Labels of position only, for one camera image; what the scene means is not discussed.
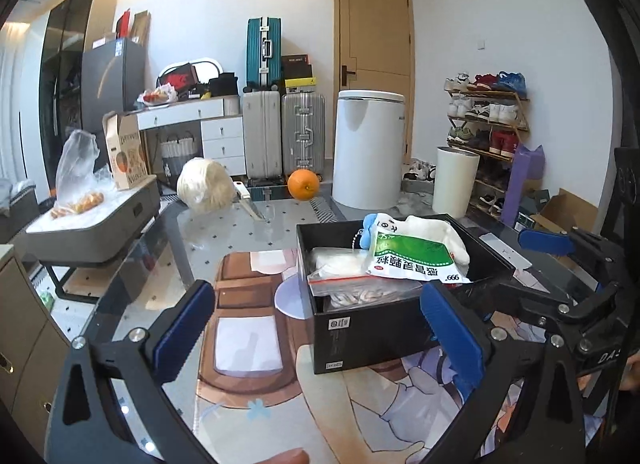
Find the anime print desk mat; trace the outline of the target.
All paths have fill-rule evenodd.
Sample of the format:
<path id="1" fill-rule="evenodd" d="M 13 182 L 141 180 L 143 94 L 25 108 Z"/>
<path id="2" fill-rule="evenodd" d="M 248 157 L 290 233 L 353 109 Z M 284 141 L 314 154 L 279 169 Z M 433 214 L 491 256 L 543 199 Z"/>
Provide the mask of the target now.
<path id="1" fill-rule="evenodd" d="M 463 406 L 442 348 L 316 374 L 294 250 L 232 253 L 198 369 L 194 432 L 221 463 L 417 463 Z"/>

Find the green white medicine bag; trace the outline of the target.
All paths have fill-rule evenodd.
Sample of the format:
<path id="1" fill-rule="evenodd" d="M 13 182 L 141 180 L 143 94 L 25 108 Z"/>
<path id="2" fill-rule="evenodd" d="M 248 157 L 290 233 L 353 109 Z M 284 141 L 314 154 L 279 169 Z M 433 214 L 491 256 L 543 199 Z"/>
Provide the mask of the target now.
<path id="1" fill-rule="evenodd" d="M 458 266 L 444 244 L 390 232 L 385 222 L 374 227 L 367 251 L 370 276 L 452 285 L 471 282 L 466 276 L 470 265 Z"/>

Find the white silver suitcase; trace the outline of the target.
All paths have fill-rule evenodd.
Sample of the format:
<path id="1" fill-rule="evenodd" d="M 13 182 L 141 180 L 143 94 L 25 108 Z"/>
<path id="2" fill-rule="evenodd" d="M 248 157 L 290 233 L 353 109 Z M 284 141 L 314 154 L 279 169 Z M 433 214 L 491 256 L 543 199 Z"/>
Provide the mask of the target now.
<path id="1" fill-rule="evenodd" d="M 245 166 L 250 179 L 283 175 L 280 103 L 277 91 L 253 91 L 243 96 Z"/>

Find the orange print cardboard carton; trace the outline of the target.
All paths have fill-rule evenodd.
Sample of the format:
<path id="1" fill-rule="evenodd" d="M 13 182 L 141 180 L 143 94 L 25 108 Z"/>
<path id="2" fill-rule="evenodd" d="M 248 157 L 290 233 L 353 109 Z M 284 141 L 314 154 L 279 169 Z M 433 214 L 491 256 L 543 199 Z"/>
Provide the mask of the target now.
<path id="1" fill-rule="evenodd" d="M 102 118 L 106 154 L 118 190 L 129 190 L 149 175 L 136 114 L 109 112 Z"/>

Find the white plush toy blue hat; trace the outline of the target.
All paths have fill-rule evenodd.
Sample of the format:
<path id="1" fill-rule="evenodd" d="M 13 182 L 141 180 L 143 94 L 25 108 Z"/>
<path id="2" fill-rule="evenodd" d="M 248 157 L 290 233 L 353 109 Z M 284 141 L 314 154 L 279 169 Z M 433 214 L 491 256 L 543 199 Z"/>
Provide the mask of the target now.
<path id="1" fill-rule="evenodd" d="M 365 216 L 358 240 L 358 246 L 362 250 L 370 248 L 374 227 L 383 222 L 387 224 L 387 229 L 390 232 L 444 244 L 452 260 L 458 266 L 466 267 L 470 264 L 470 255 L 466 251 L 459 233 L 448 221 L 420 218 L 413 215 L 406 219 L 396 219 L 386 213 Z"/>

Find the dark grey refrigerator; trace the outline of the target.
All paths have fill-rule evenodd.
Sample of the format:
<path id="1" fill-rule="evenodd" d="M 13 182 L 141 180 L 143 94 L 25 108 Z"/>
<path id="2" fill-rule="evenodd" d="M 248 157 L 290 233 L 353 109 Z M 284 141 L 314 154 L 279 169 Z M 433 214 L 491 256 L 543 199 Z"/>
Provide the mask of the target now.
<path id="1" fill-rule="evenodd" d="M 145 48 L 120 38 L 86 51 L 81 65 L 81 119 L 86 132 L 100 132 L 108 112 L 136 108 L 144 91 Z"/>

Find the teal suitcase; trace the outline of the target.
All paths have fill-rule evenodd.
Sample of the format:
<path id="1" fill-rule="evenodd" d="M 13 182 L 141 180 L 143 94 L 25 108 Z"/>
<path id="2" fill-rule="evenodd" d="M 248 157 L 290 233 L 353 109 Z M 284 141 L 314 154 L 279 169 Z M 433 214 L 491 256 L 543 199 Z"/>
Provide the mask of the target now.
<path id="1" fill-rule="evenodd" d="M 247 22 L 245 92 L 278 90 L 282 74 L 282 22 L 260 16 Z"/>

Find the grey side table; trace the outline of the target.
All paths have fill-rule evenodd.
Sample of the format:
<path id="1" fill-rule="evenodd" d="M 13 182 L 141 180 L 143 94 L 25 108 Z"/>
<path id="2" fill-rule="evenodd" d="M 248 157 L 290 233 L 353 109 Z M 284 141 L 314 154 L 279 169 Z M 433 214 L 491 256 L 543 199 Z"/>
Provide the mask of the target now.
<path id="1" fill-rule="evenodd" d="M 147 176 L 83 214 L 61 218 L 41 215 L 25 229 L 27 253 L 46 269 L 56 297 L 92 304 L 98 300 L 96 295 L 67 293 L 65 283 L 78 268 L 101 268 L 123 260 L 159 213 L 157 178 Z"/>

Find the red black bag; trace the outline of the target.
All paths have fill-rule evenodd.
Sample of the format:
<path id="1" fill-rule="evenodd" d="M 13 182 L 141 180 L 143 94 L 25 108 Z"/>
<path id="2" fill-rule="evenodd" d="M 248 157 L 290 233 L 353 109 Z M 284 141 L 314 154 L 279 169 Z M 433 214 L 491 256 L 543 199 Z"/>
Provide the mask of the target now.
<path id="1" fill-rule="evenodd" d="M 156 86 L 170 85 L 177 96 L 182 97 L 198 86 L 198 73 L 193 63 L 183 63 L 165 68 L 156 79 Z"/>

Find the cream cylindrical cup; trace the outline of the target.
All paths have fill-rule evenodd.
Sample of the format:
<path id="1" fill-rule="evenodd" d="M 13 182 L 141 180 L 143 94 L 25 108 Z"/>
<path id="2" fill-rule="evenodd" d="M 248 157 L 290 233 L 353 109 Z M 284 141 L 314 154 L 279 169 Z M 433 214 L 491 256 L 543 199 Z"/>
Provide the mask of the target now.
<path id="1" fill-rule="evenodd" d="M 436 214 L 462 218 L 469 207 L 480 157 L 468 151 L 439 146 L 432 209 Z"/>

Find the silver aluminium suitcase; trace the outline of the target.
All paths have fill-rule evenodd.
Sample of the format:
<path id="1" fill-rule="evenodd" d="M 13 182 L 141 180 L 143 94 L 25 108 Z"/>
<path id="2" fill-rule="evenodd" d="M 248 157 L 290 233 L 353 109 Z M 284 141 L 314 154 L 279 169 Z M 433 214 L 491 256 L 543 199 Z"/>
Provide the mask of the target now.
<path id="1" fill-rule="evenodd" d="M 290 176 L 297 169 L 321 175 L 326 146 L 326 102 L 322 94 L 298 92 L 282 98 L 283 170 Z"/>

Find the black cardboard box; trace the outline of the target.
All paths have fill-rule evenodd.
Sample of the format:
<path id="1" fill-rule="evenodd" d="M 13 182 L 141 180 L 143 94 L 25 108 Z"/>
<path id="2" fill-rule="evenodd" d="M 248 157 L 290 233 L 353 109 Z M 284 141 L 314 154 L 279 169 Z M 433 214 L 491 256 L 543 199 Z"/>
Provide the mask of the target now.
<path id="1" fill-rule="evenodd" d="M 471 262 L 470 283 L 495 281 L 514 267 L 485 242 L 448 215 L 443 219 L 460 234 Z M 315 247 L 358 246 L 362 221 L 301 224 L 297 228 L 300 292 L 308 314 L 312 368 L 317 374 L 375 366 L 422 351 L 433 333 L 420 310 L 424 284 L 370 276 L 319 279 L 311 274 Z M 452 290 L 465 285 L 445 284 Z"/>

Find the clear plastic bag with snacks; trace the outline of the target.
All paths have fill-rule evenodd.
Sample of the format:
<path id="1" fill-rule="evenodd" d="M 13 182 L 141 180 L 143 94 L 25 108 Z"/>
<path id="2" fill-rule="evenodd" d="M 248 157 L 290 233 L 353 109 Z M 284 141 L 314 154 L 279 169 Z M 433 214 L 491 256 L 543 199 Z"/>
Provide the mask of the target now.
<path id="1" fill-rule="evenodd" d="M 67 138 L 56 169 L 53 219 L 88 212 L 115 194 L 111 169 L 94 170 L 99 156 L 96 136 L 90 132 L 75 129 Z"/>

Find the white yarn bundle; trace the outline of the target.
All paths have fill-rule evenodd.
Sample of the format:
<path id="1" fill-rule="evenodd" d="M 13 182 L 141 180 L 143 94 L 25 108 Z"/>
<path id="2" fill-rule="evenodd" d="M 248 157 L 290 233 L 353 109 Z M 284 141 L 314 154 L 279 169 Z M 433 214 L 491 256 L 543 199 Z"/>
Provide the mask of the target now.
<path id="1" fill-rule="evenodd" d="M 195 213 L 213 213 L 229 207 L 236 191 L 224 166 L 207 158 L 191 158 L 177 181 L 177 195 Z"/>

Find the brown cardboard box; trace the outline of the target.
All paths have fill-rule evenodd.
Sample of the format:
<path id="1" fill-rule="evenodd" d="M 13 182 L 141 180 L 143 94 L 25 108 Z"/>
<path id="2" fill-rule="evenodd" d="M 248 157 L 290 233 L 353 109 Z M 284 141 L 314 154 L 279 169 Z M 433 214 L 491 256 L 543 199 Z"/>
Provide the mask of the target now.
<path id="1" fill-rule="evenodd" d="M 561 188 L 532 219 L 535 229 L 552 233 L 565 233 L 574 228 L 591 231 L 597 213 L 596 206 Z"/>

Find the white desk with drawers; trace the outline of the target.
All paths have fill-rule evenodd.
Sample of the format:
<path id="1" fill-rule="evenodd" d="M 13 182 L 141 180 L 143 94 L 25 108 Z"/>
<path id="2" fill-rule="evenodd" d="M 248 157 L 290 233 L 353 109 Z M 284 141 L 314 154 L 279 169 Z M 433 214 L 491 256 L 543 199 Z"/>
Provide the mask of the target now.
<path id="1" fill-rule="evenodd" d="M 204 158 L 219 162 L 232 177 L 246 175 L 244 126 L 239 96 L 152 106 L 137 112 L 140 130 L 198 123 Z"/>

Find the orange fruit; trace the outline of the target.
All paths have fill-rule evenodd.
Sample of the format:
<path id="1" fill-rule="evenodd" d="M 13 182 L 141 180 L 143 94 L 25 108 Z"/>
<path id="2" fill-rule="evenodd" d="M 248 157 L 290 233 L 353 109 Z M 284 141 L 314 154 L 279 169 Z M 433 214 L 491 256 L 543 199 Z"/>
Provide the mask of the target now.
<path id="1" fill-rule="evenodd" d="M 310 201 L 319 191 L 320 179 L 309 169 L 299 168 L 288 176 L 288 193 L 297 201 Z"/>

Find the white cylindrical trash bin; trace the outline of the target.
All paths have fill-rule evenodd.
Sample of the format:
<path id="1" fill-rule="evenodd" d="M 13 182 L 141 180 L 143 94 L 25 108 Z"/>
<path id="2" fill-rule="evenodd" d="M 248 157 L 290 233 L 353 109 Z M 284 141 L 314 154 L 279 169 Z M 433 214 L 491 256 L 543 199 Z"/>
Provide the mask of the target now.
<path id="1" fill-rule="evenodd" d="M 347 89 L 337 96 L 332 198 L 357 210 L 386 210 L 400 195 L 405 97 Z"/>

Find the shoe rack with shoes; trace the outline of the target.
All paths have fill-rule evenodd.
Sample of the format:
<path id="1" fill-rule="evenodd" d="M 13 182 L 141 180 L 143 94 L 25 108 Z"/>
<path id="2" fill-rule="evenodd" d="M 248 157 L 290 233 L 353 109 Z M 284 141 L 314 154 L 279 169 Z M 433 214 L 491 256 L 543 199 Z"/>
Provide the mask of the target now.
<path id="1" fill-rule="evenodd" d="M 515 153 L 529 134 L 526 78 L 521 73 L 469 76 L 461 72 L 444 81 L 449 96 L 448 146 L 480 157 L 472 205 L 488 215 L 502 215 Z"/>

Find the purple paper bag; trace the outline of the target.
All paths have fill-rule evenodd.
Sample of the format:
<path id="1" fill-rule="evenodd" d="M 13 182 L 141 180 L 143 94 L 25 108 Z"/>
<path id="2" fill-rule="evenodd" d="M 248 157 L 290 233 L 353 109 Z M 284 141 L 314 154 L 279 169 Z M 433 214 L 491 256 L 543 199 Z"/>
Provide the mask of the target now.
<path id="1" fill-rule="evenodd" d="M 513 227 L 518 218 L 521 197 L 528 180 L 541 180 L 544 176 L 544 147 L 537 146 L 529 150 L 520 144 L 514 153 L 506 195 L 500 215 L 501 221 L 509 227 Z"/>

